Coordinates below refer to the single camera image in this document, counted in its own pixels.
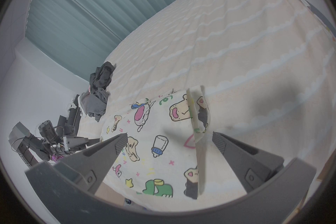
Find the pink heart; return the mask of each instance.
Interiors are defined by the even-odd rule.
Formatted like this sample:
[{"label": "pink heart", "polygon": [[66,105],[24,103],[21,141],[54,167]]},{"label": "pink heart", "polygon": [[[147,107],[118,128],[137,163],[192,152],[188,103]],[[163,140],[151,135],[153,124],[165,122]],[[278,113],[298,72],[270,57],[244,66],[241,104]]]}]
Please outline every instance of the pink heart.
[{"label": "pink heart", "polygon": [[194,138],[194,134],[192,134],[188,139],[187,141],[184,143],[184,146],[185,147],[188,147],[188,148],[192,148],[192,149],[195,149],[196,146],[195,146],[195,139]]}]

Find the cartoon baby bottle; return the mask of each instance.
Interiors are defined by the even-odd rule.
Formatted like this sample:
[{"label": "cartoon baby bottle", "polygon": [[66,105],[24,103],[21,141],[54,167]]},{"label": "cartoon baby bottle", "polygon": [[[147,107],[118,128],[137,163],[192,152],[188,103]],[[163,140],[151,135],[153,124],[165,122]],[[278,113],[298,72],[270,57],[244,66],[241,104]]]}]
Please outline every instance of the cartoon baby bottle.
[{"label": "cartoon baby bottle", "polygon": [[154,140],[154,144],[152,147],[152,153],[154,158],[162,155],[163,151],[166,149],[168,145],[168,138],[162,135],[157,135]]}]

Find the green cartoon character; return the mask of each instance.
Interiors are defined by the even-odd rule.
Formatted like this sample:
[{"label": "green cartoon character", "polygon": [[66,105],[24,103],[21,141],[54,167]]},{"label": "green cartoon character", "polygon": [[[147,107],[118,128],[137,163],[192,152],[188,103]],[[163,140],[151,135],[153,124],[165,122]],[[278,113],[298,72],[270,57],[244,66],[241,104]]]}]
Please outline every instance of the green cartoon character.
[{"label": "green cartoon character", "polygon": [[142,192],[161,197],[173,197],[172,186],[170,184],[165,184],[162,179],[148,180],[146,182],[146,189]]}]

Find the curtain fold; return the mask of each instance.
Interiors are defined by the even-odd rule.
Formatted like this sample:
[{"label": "curtain fold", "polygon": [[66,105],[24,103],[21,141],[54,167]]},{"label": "curtain fold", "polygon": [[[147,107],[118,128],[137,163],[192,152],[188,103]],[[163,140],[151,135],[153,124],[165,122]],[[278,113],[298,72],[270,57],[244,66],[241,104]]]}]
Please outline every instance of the curtain fold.
[{"label": "curtain fold", "polygon": [[58,64],[88,80],[129,33],[174,1],[32,0],[26,37]]}]

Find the striped bed sheet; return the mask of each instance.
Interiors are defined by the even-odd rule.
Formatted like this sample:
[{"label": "striped bed sheet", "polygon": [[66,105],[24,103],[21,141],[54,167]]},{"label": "striped bed sheet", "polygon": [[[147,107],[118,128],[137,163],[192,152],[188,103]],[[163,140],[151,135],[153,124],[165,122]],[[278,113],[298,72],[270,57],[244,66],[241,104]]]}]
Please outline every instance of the striped bed sheet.
[{"label": "striped bed sheet", "polygon": [[[202,85],[211,121],[196,144],[198,199],[133,201],[189,211],[246,194],[212,143],[213,131],[283,156],[284,164],[300,157],[318,175],[336,146],[335,44],[300,0],[176,0],[107,57],[117,67],[106,114],[99,123],[83,118],[78,135],[100,137],[107,116],[137,100]],[[114,188],[109,175],[104,183]]]}]

